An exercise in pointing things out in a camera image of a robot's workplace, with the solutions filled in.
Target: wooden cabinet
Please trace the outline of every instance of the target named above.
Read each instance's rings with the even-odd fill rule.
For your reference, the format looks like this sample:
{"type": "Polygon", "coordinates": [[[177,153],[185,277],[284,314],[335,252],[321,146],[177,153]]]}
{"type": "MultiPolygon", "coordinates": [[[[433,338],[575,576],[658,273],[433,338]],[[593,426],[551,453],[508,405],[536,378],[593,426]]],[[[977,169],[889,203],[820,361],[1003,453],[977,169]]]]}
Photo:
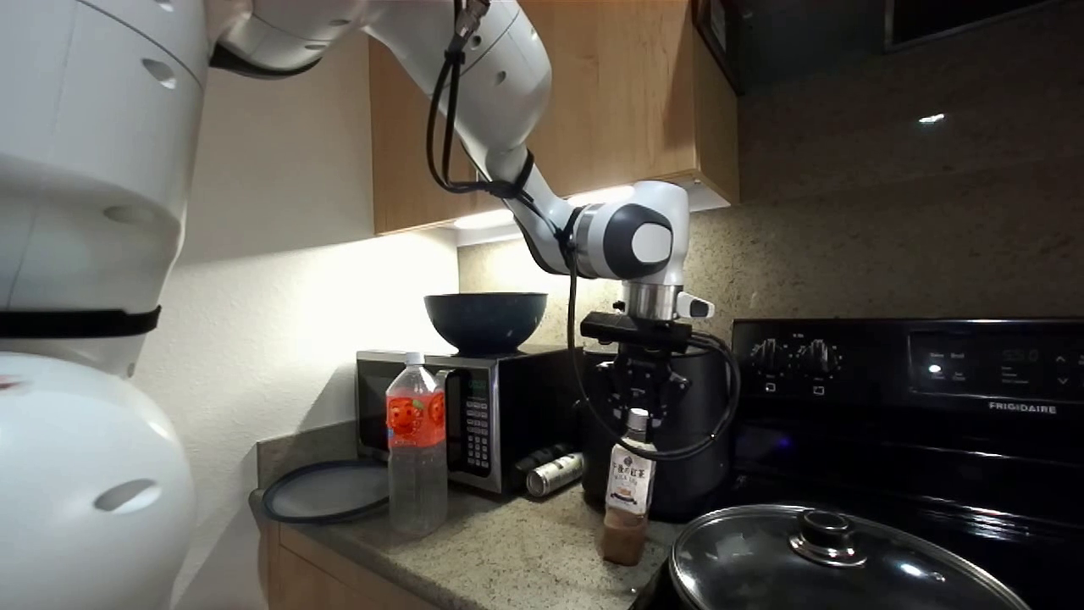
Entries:
{"type": "MultiPolygon", "coordinates": [[[[460,216],[496,209],[502,203],[486,193],[452,194],[429,176],[425,126],[429,96],[406,75],[384,44],[369,40],[370,105],[373,138],[373,223],[377,233],[447,222],[460,216]]],[[[437,117],[437,163],[443,115],[437,117]]],[[[474,165],[456,139],[449,174],[475,180],[474,165]]]]}
{"type": "Polygon", "coordinates": [[[270,610],[437,610],[296,530],[261,527],[270,610]]]}
{"type": "MultiPolygon", "coordinates": [[[[738,200],[737,99],[701,40],[689,0],[520,0],[550,55],[550,105],[528,140],[567,196],[636,180],[699,180],[738,200]]],[[[377,232],[495,209],[452,195],[425,161],[428,96],[395,56],[370,43],[377,232]]],[[[456,143],[457,179],[473,179],[456,143]]]]}
{"type": "Polygon", "coordinates": [[[528,144],[560,195],[701,180],[738,197],[737,99],[683,0],[520,0],[553,66],[528,144]]]}

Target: frigidaire logo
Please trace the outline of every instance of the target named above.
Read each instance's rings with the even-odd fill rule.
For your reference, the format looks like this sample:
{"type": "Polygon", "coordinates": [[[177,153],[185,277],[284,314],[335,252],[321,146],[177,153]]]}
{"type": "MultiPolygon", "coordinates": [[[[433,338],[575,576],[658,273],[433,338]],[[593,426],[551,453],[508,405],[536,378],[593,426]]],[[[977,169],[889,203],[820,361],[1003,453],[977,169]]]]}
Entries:
{"type": "Polygon", "coordinates": [[[990,408],[995,412],[1058,415],[1058,407],[1055,405],[1025,405],[1023,403],[995,403],[991,401],[990,408]]]}

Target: countertop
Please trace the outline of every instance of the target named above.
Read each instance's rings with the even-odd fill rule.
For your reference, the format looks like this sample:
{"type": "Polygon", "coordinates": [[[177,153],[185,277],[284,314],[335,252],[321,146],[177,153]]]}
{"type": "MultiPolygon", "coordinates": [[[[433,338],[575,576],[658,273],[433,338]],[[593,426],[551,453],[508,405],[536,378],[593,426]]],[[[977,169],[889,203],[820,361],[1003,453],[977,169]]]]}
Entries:
{"type": "MultiPolygon", "coordinates": [[[[253,493],[259,510],[261,492],[253,493]]],[[[634,568],[603,561],[602,515],[572,485],[541,502],[496,502],[452,488],[448,521],[411,540],[386,508],[336,525],[292,525],[414,595],[448,609],[625,610],[662,566],[680,525],[651,523],[634,568]]]]}

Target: microwave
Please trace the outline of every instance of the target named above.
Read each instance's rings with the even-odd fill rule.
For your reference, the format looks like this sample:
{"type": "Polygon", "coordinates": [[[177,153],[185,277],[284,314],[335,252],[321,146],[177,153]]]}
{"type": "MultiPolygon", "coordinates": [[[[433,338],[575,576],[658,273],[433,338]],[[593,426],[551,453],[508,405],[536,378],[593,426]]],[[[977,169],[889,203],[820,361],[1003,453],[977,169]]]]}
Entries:
{"type": "MultiPolygon", "coordinates": [[[[514,354],[425,356],[444,386],[448,478],[509,495],[529,468],[517,463],[557,443],[576,444],[580,390],[567,349],[524,347],[514,354]]],[[[387,459],[385,392],[402,373],[403,352],[358,352],[357,441],[364,457],[387,459]]],[[[537,466],[530,460],[525,464],[537,466]]]]}

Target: black appliance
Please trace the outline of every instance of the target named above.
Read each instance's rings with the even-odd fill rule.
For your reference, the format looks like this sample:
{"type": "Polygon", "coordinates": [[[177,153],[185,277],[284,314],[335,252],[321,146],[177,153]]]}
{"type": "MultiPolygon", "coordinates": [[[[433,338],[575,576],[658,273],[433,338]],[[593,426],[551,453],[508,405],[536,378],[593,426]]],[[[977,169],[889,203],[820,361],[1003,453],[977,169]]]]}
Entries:
{"type": "MultiPolygon", "coordinates": [[[[589,351],[584,354],[584,386],[595,408],[614,431],[624,430],[627,414],[607,405],[608,380],[598,365],[614,361],[614,352],[589,351]]],[[[653,413],[648,440],[659,451],[676,450],[695,444],[709,434],[725,405],[727,375],[722,356],[691,348],[686,354],[674,354],[670,362],[674,373],[689,381],[681,402],[668,413],[653,413]]],[[[609,480],[610,441],[591,414],[580,411],[580,440],[583,444],[583,496],[602,510],[609,480]]],[[[655,520],[685,522],[714,508],[730,471],[731,449],[721,439],[696,456],[657,465],[655,491],[649,517],[655,520]]]]}
{"type": "MultiPolygon", "coordinates": [[[[918,535],[1033,610],[1080,607],[1084,321],[739,321],[720,503],[822,506],[918,535]]],[[[660,570],[633,609],[680,608],[660,570]]]]}
{"type": "MultiPolygon", "coordinates": [[[[358,452],[387,459],[384,393],[403,371],[402,352],[358,352],[358,452]]],[[[579,390],[568,350],[524,347],[493,356],[426,355],[444,380],[448,478],[494,494],[524,489],[516,463],[577,434],[579,390]]]]}

